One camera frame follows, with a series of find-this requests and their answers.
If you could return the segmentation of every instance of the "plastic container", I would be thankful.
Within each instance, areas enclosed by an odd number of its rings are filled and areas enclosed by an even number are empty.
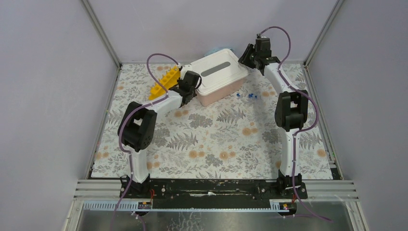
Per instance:
[[[238,91],[248,76],[245,66],[229,49],[222,49],[191,63],[192,70],[201,75],[201,86],[196,90],[203,106],[208,106]]]

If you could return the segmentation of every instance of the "white wall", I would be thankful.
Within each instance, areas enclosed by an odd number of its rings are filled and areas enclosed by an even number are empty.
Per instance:
[[[193,61],[209,50],[230,46],[240,56],[268,26],[292,37],[288,60],[302,61],[311,50],[336,0],[90,0],[122,62],[145,62],[155,52]],[[266,33],[272,52],[283,58],[285,34]],[[155,57],[155,61],[166,60]]]
[[[371,231],[406,230],[408,1],[346,1],[310,65]]]
[[[60,230],[115,66],[80,1],[0,2],[0,230]]]

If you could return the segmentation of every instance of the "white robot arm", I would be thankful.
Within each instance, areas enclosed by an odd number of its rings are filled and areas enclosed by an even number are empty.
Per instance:
[[[181,77],[178,80],[178,84],[169,89],[168,97],[165,100],[160,101],[160,99],[166,97],[166,95],[163,95],[155,99],[154,101],[145,102],[143,105],[150,104],[150,106],[137,111],[128,120],[127,124],[124,127],[121,142],[124,145],[131,147],[131,169],[133,169],[132,180],[136,183],[144,182],[149,176],[149,171],[147,170],[146,166],[146,148],[149,146],[153,139],[156,120],[160,119],[168,112],[187,104],[193,97],[196,96],[195,90],[197,88],[197,84],[200,84],[200,75],[192,72],[190,65],[179,68],[181,71]],[[131,102],[128,105],[122,122],[120,123],[117,132],[118,135],[125,121],[125,118],[140,106],[141,104],[136,102]]]
[[[294,150],[299,150],[299,140],[294,142],[293,135],[303,128],[307,120],[308,99],[290,88],[290,86],[294,87],[294,85],[292,85],[292,82],[289,81],[289,78],[282,70],[282,76],[280,76],[280,61],[277,57],[271,57],[269,38],[258,37],[255,45],[249,44],[239,62],[247,67],[260,70],[279,94],[275,111],[275,122],[281,128],[282,155],[277,182],[281,192],[292,189],[291,178],[295,176],[295,187],[297,188],[302,183],[302,176],[299,165],[293,164],[293,152]],[[151,105],[133,115],[132,119],[129,120],[130,122],[124,128],[121,141],[124,145],[128,145],[133,149],[132,164],[134,172],[132,180],[136,183],[143,183],[149,175],[146,167],[146,148],[152,141],[156,119],[187,104],[196,96],[195,89],[201,78],[200,75],[191,71],[190,65],[180,68],[181,78],[178,80],[179,84],[169,90],[168,98],[154,105],[152,102],[146,102],[145,104],[150,103]],[[130,103],[122,123],[129,113],[140,105],[135,102]],[[142,122],[138,125],[135,120],[140,119],[142,119]]]
[[[294,152],[299,150],[299,138],[297,137],[295,142],[294,134],[303,128],[307,120],[308,99],[291,89],[296,89],[296,86],[292,84],[283,70],[279,70],[280,61],[277,57],[272,57],[269,38],[258,35],[255,45],[248,44],[239,63],[260,70],[279,94],[275,109],[275,122],[281,128],[282,141],[278,188],[280,192],[293,189],[292,177],[295,179],[295,187],[298,188],[302,184],[302,175],[299,165],[293,164]],[[301,92],[307,95],[306,90],[301,90]]]

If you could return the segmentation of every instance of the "patterned mat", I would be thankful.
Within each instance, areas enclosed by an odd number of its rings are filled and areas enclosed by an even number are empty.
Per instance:
[[[160,77],[171,65],[152,65]],[[284,64],[287,76],[300,89],[306,84],[300,64]],[[114,100],[92,168],[93,178],[120,177],[128,158],[119,150],[117,129],[129,102],[142,103],[154,81],[146,65],[122,68]],[[257,98],[249,98],[253,93]],[[152,178],[274,179],[281,164],[281,138],[274,122],[278,96],[270,82],[251,70],[236,93],[207,107],[197,99],[156,122],[148,147]],[[309,103],[305,127],[315,119]],[[299,164],[305,179],[332,179],[319,128],[301,133]]]

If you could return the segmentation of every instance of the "glass panel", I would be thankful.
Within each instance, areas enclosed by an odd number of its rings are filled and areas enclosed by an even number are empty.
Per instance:
[[[341,202],[313,202],[312,209],[329,217],[334,223],[318,218],[290,217],[283,219],[272,212],[149,212],[143,216],[146,230],[192,231],[253,231],[302,230],[347,231],[353,230],[346,206]],[[79,231],[108,231],[113,211],[82,211]],[[297,214],[308,214],[298,204]],[[115,231],[141,231],[142,223],[130,212],[117,212]]]

